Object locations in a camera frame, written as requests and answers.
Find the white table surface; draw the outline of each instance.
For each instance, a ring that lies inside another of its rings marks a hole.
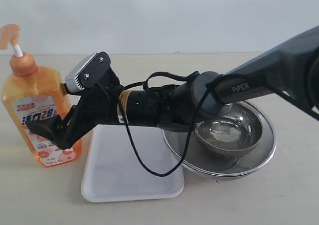
[[[155,71],[188,75],[194,70],[226,72],[259,53],[111,55],[124,85]],[[63,77],[81,55],[35,56]],[[0,56],[0,81],[10,73]],[[152,80],[153,86],[169,82]],[[0,224],[317,224],[319,218],[319,123],[275,95],[252,100],[272,121],[278,138],[274,158],[245,178],[216,182],[185,172],[176,198],[92,204],[80,186],[88,141],[75,162],[44,168],[32,157],[15,125],[0,107]]]

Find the plastic tray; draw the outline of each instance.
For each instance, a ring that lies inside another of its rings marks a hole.
[[[167,148],[161,130],[130,127],[142,161],[164,173],[176,159]],[[182,167],[166,177],[147,172],[138,162],[124,126],[95,127],[84,170],[81,193],[90,202],[115,202],[173,198],[184,188]]]

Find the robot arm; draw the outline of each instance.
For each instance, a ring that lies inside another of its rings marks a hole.
[[[227,114],[234,102],[275,92],[263,85],[286,92],[303,108],[311,110],[319,107],[318,57],[319,26],[226,74],[194,72],[181,77],[157,72],[149,78],[166,76],[184,83],[149,88],[148,78],[137,83],[143,85],[143,90],[130,91],[112,70],[108,54],[95,53],[83,59],[65,78],[66,91],[80,96],[68,115],[63,119],[56,115],[31,121],[27,126],[60,149],[71,148],[98,124],[124,125],[126,121],[132,126],[188,132],[194,123]]]

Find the orange bottle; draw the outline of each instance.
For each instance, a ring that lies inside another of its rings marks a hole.
[[[0,49],[7,49],[9,42],[14,49],[9,62],[12,74],[6,78],[1,90],[2,103],[38,162],[44,166],[54,166],[73,161],[82,152],[81,140],[71,149],[60,150],[47,139],[32,134],[25,125],[29,120],[45,119],[57,113],[63,119],[71,103],[61,86],[60,73],[37,65],[30,54],[21,51],[19,30],[16,24],[0,29]]]

